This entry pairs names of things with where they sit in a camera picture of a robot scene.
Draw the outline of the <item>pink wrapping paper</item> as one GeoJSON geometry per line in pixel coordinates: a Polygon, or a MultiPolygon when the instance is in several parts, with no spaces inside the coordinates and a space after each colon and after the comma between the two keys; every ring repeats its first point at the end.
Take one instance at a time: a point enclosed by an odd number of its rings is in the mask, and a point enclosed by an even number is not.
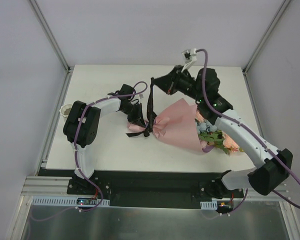
{"type": "Polygon", "coordinates": [[[203,152],[196,129],[196,114],[197,107],[181,98],[155,118],[152,134],[165,144],[203,152]]]}

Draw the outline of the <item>black ribbon gold lettering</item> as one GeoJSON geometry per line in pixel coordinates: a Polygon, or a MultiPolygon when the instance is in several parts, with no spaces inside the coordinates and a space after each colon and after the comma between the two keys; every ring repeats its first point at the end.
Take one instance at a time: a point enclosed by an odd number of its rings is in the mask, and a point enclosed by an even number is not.
{"type": "Polygon", "coordinates": [[[129,138],[137,137],[141,134],[143,134],[143,136],[147,138],[153,132],[154,121],[155,121],[155,118],[157,116],[154,112],[154,98],[153,98],[153,92],[154,91],[153,91],[153,87],[154,87],[154,78],[152,77],[150,79],[150,93],[149,93],[149,96],[148,96],[147,110],[146,110],[146,117],[147,117],[147,120],[148,120],[148,124],[145,127],[145,130],[143,130],[143,131],[127,133],[126,135],[129,138]]]}

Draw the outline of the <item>peach artificial flower stem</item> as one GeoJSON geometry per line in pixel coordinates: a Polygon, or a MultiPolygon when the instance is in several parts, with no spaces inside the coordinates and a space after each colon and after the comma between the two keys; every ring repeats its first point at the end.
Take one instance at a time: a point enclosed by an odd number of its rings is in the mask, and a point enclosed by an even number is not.
{"type": "Polygon", "coordinates": [[[213,149],[219,149],[228,156],[232,153],[244,152],[244,150],[224,132],[222,135],[218,135],[216,133],[200,134],[198,135],[198,138],[200,140],[201,148],[205,148],[206,146],[214,146],[213,149]]]}

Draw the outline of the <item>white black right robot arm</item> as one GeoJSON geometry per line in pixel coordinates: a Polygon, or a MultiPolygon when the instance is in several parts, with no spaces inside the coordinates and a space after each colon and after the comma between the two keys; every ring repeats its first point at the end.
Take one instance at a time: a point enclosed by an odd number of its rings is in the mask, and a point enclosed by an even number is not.
{"type": "Polygon", "coordinates": [[[223,172],[205,187],[210,196],[221,199],[241,188],[252,188],[267,196],[292,175],[293,154],[286,148],[279,150],[244,124],[219,94],[220,80],[215,69],[204,67],[194,78],[183,66],[176,65],[168,74],[152,78],[151,84],[167,95],[181,92],[194,99],[199,113],[242,147],[255,166],[253,170],[223,172]]]}

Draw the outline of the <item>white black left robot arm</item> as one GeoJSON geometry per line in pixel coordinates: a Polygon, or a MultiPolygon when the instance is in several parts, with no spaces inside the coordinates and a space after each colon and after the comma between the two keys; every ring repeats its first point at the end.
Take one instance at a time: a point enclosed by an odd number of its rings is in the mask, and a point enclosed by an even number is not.
{"type": "Polygon", "coordinates": [[[135,99],[136,95],[143,92],[137,92],[135,86],[123,84],[120,90],[97,101],[85,103],[77,100],[72,104],[63,126],[63,134],[73,149],[74,174],[81,179],[78,188],[84,194],[92,194],[96,188],[95,181],[90,179],[95,168],[89,145],[97,136],[100,118],[122,112],[126,114],[128,123],[145,128],[142,104],[135,99]]]}

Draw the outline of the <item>blue artificial flower stem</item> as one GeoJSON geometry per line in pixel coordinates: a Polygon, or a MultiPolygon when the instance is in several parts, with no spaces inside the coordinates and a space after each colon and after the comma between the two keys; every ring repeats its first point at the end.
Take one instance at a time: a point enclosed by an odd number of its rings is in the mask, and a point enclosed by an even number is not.
{"type": "Polygon", "coordinates": [[[217,126],[211,124],[208,120],[195,119],[196,131],[198,135],[201,134],[218,134],[222,135],[223,132],[217,126]]]}

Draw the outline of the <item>purple tissue paper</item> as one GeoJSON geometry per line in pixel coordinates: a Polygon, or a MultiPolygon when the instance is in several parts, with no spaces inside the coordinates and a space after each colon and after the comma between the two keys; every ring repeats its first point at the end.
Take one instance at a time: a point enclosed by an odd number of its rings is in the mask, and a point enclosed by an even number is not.
{"type": "Polygon", "coordinates": [[[202,148],[202,151],[204,153],[209,153],[214,147],[214,145],[207,145],[206,147],[202,148]]]}

